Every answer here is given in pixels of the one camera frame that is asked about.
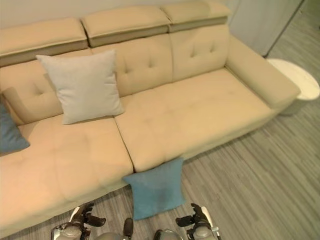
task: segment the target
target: round white side table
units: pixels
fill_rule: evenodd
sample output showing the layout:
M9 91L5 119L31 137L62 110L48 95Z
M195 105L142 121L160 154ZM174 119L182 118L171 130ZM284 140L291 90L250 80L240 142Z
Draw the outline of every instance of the round white side table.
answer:
M281 112L282 115L294 114L309 101L319 97L319 84L306 70L282 59L269 58L267 61L296 84L301 91L295 101Z

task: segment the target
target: sectional sofa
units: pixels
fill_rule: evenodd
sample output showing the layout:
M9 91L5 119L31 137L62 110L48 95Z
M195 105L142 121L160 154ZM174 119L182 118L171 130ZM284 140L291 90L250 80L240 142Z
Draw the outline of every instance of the sectional sofa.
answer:
M1 101L30 146L1 154L1 237L122 188L124 176L253 131L289 106L299 89L229 33L228 14L200 0L2 29ZM63 125L35 56L111 49L124 113Z

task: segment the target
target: blue pillow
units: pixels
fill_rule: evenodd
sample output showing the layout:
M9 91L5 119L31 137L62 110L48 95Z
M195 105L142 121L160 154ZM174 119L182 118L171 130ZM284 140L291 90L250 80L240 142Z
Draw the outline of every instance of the blue pillow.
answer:
M132 188L134 220L145 219L185 203L181 191L183 161L177 158L123 178Z
M13 152L30 146L21 136L19 129L2 103L0 103L0 132L1 153Z

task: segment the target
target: sofa armrest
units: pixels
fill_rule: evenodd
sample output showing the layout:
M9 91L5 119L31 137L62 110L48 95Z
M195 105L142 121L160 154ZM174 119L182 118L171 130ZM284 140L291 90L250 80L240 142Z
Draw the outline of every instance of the sofa armrest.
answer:
M293 82L234 36L226 67L272 109L287 107L300 93Z

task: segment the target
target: pillow on floor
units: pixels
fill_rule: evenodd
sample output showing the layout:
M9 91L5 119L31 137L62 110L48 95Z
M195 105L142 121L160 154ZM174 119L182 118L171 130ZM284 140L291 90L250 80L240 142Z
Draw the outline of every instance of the pillow on floor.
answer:
M182 165L183 159L177 158L123 178L132 187L134 220L145 219L184 204Z
M0 153L18 151L30 146L2 103L0 103L0 132Z
M90 56L36 58L56 88L63 124L124 112L116 85L115 50Z

